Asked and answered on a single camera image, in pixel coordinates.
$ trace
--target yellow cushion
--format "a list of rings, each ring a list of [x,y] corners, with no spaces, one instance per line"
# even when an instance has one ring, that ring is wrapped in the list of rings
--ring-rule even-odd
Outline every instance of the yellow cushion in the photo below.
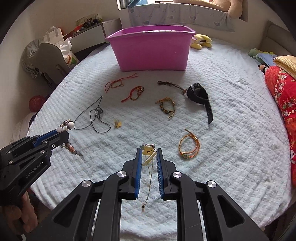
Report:
[[[291,55],[274,58],[274,63],[296,79],[296,57]]]

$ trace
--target pink plastic basket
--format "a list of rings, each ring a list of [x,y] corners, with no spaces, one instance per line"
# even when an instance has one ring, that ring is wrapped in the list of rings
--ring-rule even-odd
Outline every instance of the pink plastic basket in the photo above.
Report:
[[[122,29],[106,38],[121,71],[185,70],[195,31],[179,25]]]

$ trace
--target red bracelet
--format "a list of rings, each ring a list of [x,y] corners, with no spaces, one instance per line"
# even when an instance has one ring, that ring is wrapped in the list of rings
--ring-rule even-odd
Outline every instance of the red bracelet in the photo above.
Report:
[[[133,92],[134,92],[135,90],[137,91],[137,98],[133,99],[131,96],[132,96],[132,94],[133,94]],[[136,100],[136,99],[138,99],[138,98],[140,97],[140,95],[143,93],[143,91],[144,91],[144,87],[143,87],[143,86],[137,86],[137,87],[133,88],[133,89],[131,90],[131,92],[130,92],[130,95],[129,95],[126,99],[122,100],[121,103],[127,101],[128,99],[131,99],[131,100]]]
[[[105,91],[106,91],[106,93],[107,93],[107,91],[110,89],[110,87],[111,87],[111,88],[116,88],[116,87],[119,87],[119,86],[123,86],[122,81],[125,80],[125,79],[132,79],[132,78],[139,77],[137,74],[138,74],[138,73],[134,73],[134,74],[131,75],[131,76],[124,77],[124,78],[121,78],[121,79],[119,79],[119,80],[115,80],[115,81],[110,81],[110,82],[108,82],[108,83],[105,85]],[[117,85],[117,86],[113,86],[113,84],[115,84],[115,83],[117,83],[117,82],[120,82],[120,84]]]

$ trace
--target black necklace cord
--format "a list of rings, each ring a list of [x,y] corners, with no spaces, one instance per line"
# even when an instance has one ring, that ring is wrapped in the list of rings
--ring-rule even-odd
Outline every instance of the black necklace cord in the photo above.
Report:
[[[99,105],[100,105],[100,103],[101,103],[101,101],[102,101],[102,98],[103,98],[103,96],[101,96],[100,98],[98,98],[94,103],[92,103],[89,107],[87,107],[81,114],[79,114],[79,116],[75,119],[75,121],[74,121],[74,129],[75,130],[83,130],[83,129],[86,129],[87,127],[89,127],[90,125],[92,126],[92,128],[95,130],[95,132],[96,133],[99,133],[99,134],[104,134],[104,133],[107,133],[108,131],[110,131],[111,130],[111,126],[108,124],[108,123],[106,123],[106,122],[103,122],[102,120],[101,120],[101,114],[103,113],[103,109],[101,108],[101,107],[99,107]],[[99,103],[98,103],[98,106],[97,106],[97,108],[95,108],[95,109],[93,109],[93,110],[91,110],[90,112],[89,112],[89,117],[90,117],[90,120],[91,120],[91,123],[88,125],[88,126],[86,126],[86,127],[83,127],[83,128],[75,128],[75,122],[77,121],[77,119],[88,109],[88,108],[90,108],[92,105],[94,105],[96,102],[98,102],[99,101]],[[92,120],[92,118],[91,118],[91,113],[92,112],[95,112],[95,117],[94,117],[94,119]],[[105,124],[105,125],[107,125],[109,128],[108,128],[108,130],[107,131],[105,131],[105,132],[99,132],[99,131],[97,131],[96,130],[96,128],[94,127],[94,125],[93,125],[93,122],[95,121],[95,119],[98,119],[100,122],[102,122],[103,124]]]

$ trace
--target bed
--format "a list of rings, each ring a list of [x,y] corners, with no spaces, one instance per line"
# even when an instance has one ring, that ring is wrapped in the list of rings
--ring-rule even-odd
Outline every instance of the bed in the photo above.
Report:
[[[51,167],[32,190],[53,209],[81,181],[106,179],[133,159],[141,144],[154,143],[177,170],[196,181],[215,180],[258,226],[266,226],[286,210],[293,195],[289,142],[264,75],[247,53],[214,40],[212,49],[190,49],[186,71],[141,71],[138,78],[124,81],[123,87],[110,89],[107,94],[107,82],[134,72],[120,72],[111,46],[91,54],[53,92],[29,134],[41,135],[63,120],[76,119],[101,95],[102,120],[113,126],[114,119],[119,119],[123,125],[112,127],[106,134],[97,134],[91,127],[69,131],[69,140],[83,157],[56,148]],[[200,83],[209,94],[214,121],[208,125],[203,106],[184,98],[178,89],[158,86],[159,80],[183,88]],[[138,85],[145,87],[140,98],[121,103]],[[176,114],[170,120],[155,104],[166,96],[176,103]],[[88,124],[86,111],[75,125],[81,128]],[[103,124],[95,125],[98,130],[106,130]],[[184,128],[196,134],[201,144],[199,154],[190,160],[178,154],[179,140],[186,134]],[[176,240],[176,203],[160,199],[155,167],[143,213],[148,185],[148,169],[143,168],[139,199],[122,203],[121,240]]]

